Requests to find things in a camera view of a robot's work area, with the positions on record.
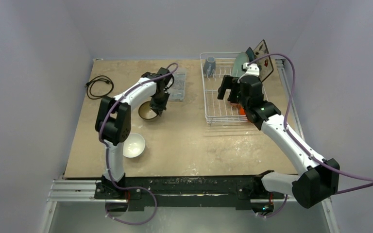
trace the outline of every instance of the table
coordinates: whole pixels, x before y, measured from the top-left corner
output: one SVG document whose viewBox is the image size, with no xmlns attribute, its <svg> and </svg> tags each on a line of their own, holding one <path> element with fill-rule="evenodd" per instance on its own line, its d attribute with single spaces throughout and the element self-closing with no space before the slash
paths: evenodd
<svg viewBox="0 0 373 233">
<path fill-rule="evenodd" d="M 109 96 L 132 86 L 140 75 L 156 73 L 174 60 L 104 61 L 96 60 L 90 79 L 106 75 L 115 89 Z M 186 94 L 183 102 L 168 102 L 167 110 L 154 122 L 145 122 L 132 112 L 131 132 L 143 135 L 146 149 L 137 158 L 124 158 L 126 176 L 198 176 L 248 175 L 272 169 L 296 173 L 278 146 L 250 123 L 211 125 L 204 116 L 200 60 L 177 60 L 185 68 Z M 283 113 L 287 99 L 277 69 L 264 82 L 269 101 Z M 96 83 L 94 94 L 103 94 L 110 86 Z M 103 144 L 98 141 L 95 120 L 100 100 L 84 99 L 73 139 L 65 178 L 100 177 L 104 170 Z M 292 116 L 288 119 L 294 127 Z"/>
</svg>

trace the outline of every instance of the gray wall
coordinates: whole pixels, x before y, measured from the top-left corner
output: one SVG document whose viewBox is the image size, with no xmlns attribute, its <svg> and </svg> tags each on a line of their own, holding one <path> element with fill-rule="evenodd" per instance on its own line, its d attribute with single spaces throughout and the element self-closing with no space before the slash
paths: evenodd
<svg viewBox="0 0 373 233">
<path fill-rule="evenodd" d="M 318 0 L 65 0 L 96 58 L 198 58 L 266 39 L 288 53 Z"/>
<path fill-rule="evenodd" d="M 307 142 L 373 177 L 373 1 L 320 0 L 289 55 Z M 340 189 L 358 184 L 342 178 Z M 333 206 L 342 232 L 373 232 L 373 187 L 335 196 Z"/>
<path fill-rule="evenodd" d="M 60 0 L 0 0 L 0 232 L 37 232 L 90 64 Z"/>
</svg>

